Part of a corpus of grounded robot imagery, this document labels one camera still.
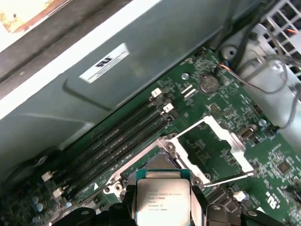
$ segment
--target gray metal panel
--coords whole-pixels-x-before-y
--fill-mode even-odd
[[[216,33],[229,3],[230,0],[163,0],[60,74],[0,121],[1,150],[9,153],[5,158],[0,155],[0,165],[6,166],[2,172],[46,147],[64,148],[82,136]],[[241,1],[238,14],[254,3]],[[79,79],[123,42],[129,56],[92,84]],[[7,127],[14,139],[2,139],[7,137]]]
[[[72,0],[0,52],[0,99],[95,29],[131,0]]]

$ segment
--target orange wire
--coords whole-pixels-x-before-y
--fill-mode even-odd
[[[297,31],[295,31],[295,30],[293,30],[293,29],[290,29],[290,28],[288,28],[287,31],[290,32],[290,33],[293,33],[293,34],[296,34],[296,33],[297,33]]]
[[[231,71],[231,69],[230,68],[228,68],[227,66],[225,66],[225,65],[220,65],[221,67],[223,67],[223,68],[225,68],[227,71]]]

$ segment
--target white label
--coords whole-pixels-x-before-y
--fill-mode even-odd
[[[95,65],[86,70],[82,75],[80,75],[80,78],[88,83],[92,83],[129,54],[127,45],[122,43]]]

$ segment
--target microchip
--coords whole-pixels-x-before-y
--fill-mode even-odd
[[[258,113],[258,114],[262,114],[263,113],[262,109],[258,105],[255,104],[255,105],[253,105],[253,107],[254,107],[256,113]]]
[[[155,105],[158,106],[158,107],[160,107],[164,104],[164,101],[163,101],[162,97],[157,98],[154,102],[155,102]]]
[[[190,224],[190,182],[186,179],[140,179],[136,221],[139,226]]]
[[[260,140],[256,136],[252,138],[252,141],[254,142],[254,144],[258,144],[260,142]]]
[[[236,161],[235,161],[234,159],[230,159],[230,160],[229,160],[229,164],[230,164],[230,165],[234,165],[235,163],[236,163]]]
[[[253,168],[255,170],[257,170],[260,167],[260,164],[258,162],[256,162],[256,161],[255,162],[251,162],[250,164],[253,166]]]
[[[284,160],[277,166],[277,168],[282,174],[285,174],[290,170],[291,166],[287,161]]]

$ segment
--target cable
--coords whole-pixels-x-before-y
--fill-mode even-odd
[[[229,9],[227,16],[225,18],[225,22],[222,26],[222,29],[217,33],[217,35],[214,37],[212,42],[210,43],[210,49],[215,51],[218,49],[220,44],[222,43],[222,40],[224,37],[229,34],[232,31],[232,25],[233,25],[233,17],[234,14],[239,6],[239,1],[238,0],[231,0],[229,4]]]
[[[269,91],[265,91],[264,89],[258,87],[258,86],[255,86],[249,82],[247,82],[246,80],[242,79],[239,75],[237,75],[234,71],[232,71],[230,68],[228,68],[227,66],[225,65],[220,65],[221,67],[225,68],[234,78],[236,78],[237,80],[239,80],[241,83],[245,84],[246,86],[249,86],[257,91],[260,91],[266,95],[272,95],[272,94],[275,94],[275,91],[272,91],[272,92],[269,92]]]
[[[298,32],[295,31],[294,29],[290,29],[290,28],[287,28],[287,31],[288,31],[289,33],[292,33],[292,34],[298,33]]]
[[[277,48],[278,55],[279,55],[279,60],[281,62],[283,73],[284,73],[283,74],[284,79],[283,79],[282,85],[278,89],[276,89],[276,90],[269,93],[269,94],[275,94],[275,93],[278,93],[281,90],[283,90],[283,88],[286,86],[287,81],[288,81],[288,74],[287,74],[287,68],[286,68],[286,64],[285,64],[285,57],[284,57],[283,51],[282,51],[282,49],[279,45],[279,42],[278,42],[277,38],[275,37],[275,35],[273,34],[273,32],[269,28],[267,28],[267,32],[268,32],[269,36],[272,38],[272,41],[273,41],[274,45]]]
[[[233,71],[236,72],[238,66],[240,65],[240,62],[243,58],[243,55],[246,51],[246,46],[248,44],[249,41],[249,36],[253,30],[253,28],[260,22],[261,18],[272,8],[274,7],[276,1],[275,0],[270,0],[268,1],[269,3],[266,2],[261,2],[261,7],[259,8],[257,14],[255,15],[255,17],[253,18],[253,20],[251,21],[251,23],[249,24],[249,26],[246,28],[246,30],[244,31],[244,35],[243,38],[238,46],[236,55],[234,56],[234,58],[231,60],[231,69]]]
[[[33,158],[20,163],[3,181],[1,181],[2,188],[9,191],[14,185],[14,179],[18,177],[23,170],[36,169],[37,167],[43,165],[46,160],[53,159],[54,155],[57,155],[58,152],[60,151],[57,148],[49,147],[41,151]]]
[[[280,127],[280,129],[286,129],[290,127],[295,120],[296,113],[297,113],[297,107],[298,107],[298,101],[301,99],[301,84],[296,85],[297,93],[296,96],[293,99],[292,108],[290,116],[288,117],[287,123]]]
[[[284,56],[285,57],[285,63],[288,65],[293,65],[296,67],[301,67],[301,60],[292,58],[290,56]],[[254,62],[260,62],[260,58],[264,58],[267,62],[280,60],[279,55],[273,54],[273,55],[265,55],[265,56],[258,56],[256,58],[252,58],[248,61],[246,61],[243,65],[241,65],[237,71],[238,74],[241,74],[248,66],[252,65]]]
[[[276,90],[274,91],[265,91],[264,89],[261,89],[260,87],[258,86],[255,86],[249,82],[247,82],[246,80],[242,79],[240,76],[238,76],[236,73],[233,72],[233,70],[231,70],[230,68],[224,66],[224,65],[221,65],[223,68],[225,68],[227,71],[229,71],[236,79],[238,79],[240,82],[242,82],[243,84],[255,89],[255,90],[258,90],[266,95],[272,95],[272,94],[276,94],[278,92],[280,92],[281,90],[283,90],[283,88],[286,86],[287,84],[287,81],[288,81],[288,74],[287,74],[287,68],[286,68],[286,64],[285,64],[285,56],[283,55],[283,52],[282,52],[282,49],[278,43],[278,40],[276,39],[275,35],[273,34],[273,32],[267,28],[267,32],[268,34],[270,35],[270,37],[272,38],[272,41],[274,43],[274,45],[276,46],[277,50],[278,50],[278,57],[279,57],[279,60],[281,61],[281,65],[283,67],[283,74],[284,74],[284,79],[283,79],[283,83],[281,84],[281,86],[279,88],[277,88]]]

